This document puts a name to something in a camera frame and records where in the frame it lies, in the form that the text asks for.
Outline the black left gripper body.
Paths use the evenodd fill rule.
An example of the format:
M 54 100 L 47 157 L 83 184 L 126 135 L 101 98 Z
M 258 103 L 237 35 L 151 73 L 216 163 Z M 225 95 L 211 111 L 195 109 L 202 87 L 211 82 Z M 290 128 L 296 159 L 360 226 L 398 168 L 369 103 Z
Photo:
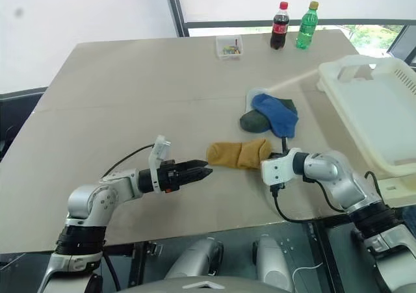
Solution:
M 165 160 L 157 169 L 158 182 L 161 191 L 165 193 L 174 192 L 180 186 L 189 183 L 187 176 L 189 164 L 186 162 L 176 163 L 175 160 Z

